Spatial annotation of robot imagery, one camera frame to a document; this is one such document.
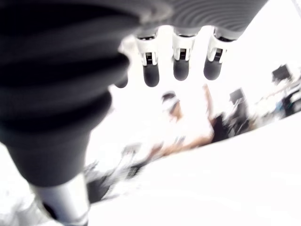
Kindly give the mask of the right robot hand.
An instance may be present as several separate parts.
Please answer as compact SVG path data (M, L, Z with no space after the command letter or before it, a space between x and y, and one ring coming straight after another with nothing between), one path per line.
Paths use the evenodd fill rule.
M264 0L3 0L0 3L0 141L45 211L65 226L86 226L83 168L91 131L124 86L122 39L136 34L144 80L158 84L156 29L173 26L177 46L203 26L223 46L237 39Z

